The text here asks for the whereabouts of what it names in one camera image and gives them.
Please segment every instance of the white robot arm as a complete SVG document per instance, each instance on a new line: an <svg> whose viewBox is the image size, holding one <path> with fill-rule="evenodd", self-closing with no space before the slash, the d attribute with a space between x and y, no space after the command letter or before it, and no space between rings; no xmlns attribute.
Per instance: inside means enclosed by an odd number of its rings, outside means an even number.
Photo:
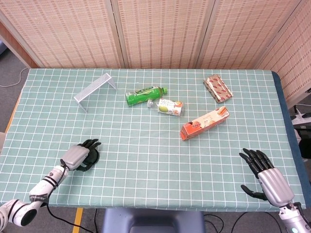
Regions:
<svg viewBox="0 0 311 233"><path fill-rule="evenodd" d="M279 207L279 217L289 233L311 233L311 224L306 220L301 209L301 203L293 203L294 193L284 179L279 169L275 168L268 156L260 150L243 149L247 154L239 155L248 163L258 179L263 193L253 192L245 185L241 188L253 198L269 201Z"/></svg>
<svg viewBox="0 0 311 233"><path fill-rule="evenodd" d="M90 169L99 159L96 147L101 143L97 141L98 139L89 139L71 147L61 158L61 165L53 168L29 192L30 204L15 199L0 206L0 232L4 230L8 222L21 227L28 225L36 216L39 208L49 203L50 195L68 176L68 171Z"/></svg>

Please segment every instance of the small box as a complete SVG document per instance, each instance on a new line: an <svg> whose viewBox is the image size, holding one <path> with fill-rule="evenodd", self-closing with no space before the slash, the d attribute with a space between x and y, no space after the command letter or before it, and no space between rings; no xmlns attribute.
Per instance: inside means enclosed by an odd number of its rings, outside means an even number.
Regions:
<svg viewBox="0 0 311 233"><path fill-rule="evenodd" d="M180 131L181 139L188 140L198 134L213 128L214 126L225 121L229 116L229 112L226 107L218 108L210 113L205 114L191 122L183 125Z"/></svg>
<svg viewBox="0 0 311 233"><path fill-rule="evenodd" d="M218 74L209 76L207 79L204 79L203 83L217 103L222 103L233 96Z"/></svg>

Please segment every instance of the metal bracket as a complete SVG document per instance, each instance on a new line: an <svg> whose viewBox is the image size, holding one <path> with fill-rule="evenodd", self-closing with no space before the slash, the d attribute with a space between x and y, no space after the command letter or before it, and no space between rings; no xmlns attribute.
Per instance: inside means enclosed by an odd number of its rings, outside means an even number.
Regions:
<svg viewBox="0 0 311 233"><path fill-rule="evenodd" d="M77 101L78 105L87 113L87 110L82 106L81 101L100 88L103 84L108 82L114 89L117 90L117 86L113 81L112 77L105 73L103 76L92 82L89 86L83 89L79 94L75 95L73 98Z"/></svg>

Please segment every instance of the green plastic bottle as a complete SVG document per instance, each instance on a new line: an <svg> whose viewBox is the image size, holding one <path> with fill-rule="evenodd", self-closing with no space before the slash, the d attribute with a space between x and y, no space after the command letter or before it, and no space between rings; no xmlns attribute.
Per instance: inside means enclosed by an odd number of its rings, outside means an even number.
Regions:
<svg viewBox="0 0 311 233"><path fill-rule="evenodd" d="M167 93L165 87L151 86L139 91L126 92L125 97L128 106L142 103L148 100L156 100Z"/></svg>

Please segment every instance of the bottle cap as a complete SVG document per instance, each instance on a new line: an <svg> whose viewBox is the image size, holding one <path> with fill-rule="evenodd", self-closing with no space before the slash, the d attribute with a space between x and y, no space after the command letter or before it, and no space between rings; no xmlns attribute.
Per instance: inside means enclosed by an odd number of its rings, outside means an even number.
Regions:
<svg viewBox="0 0 311 233"><path fill-rule="evenodd" d="M151 106L153 105L154 103L152 102L152 100L148 100L147 102L147 107L148 108L151 108Z"/></svg>

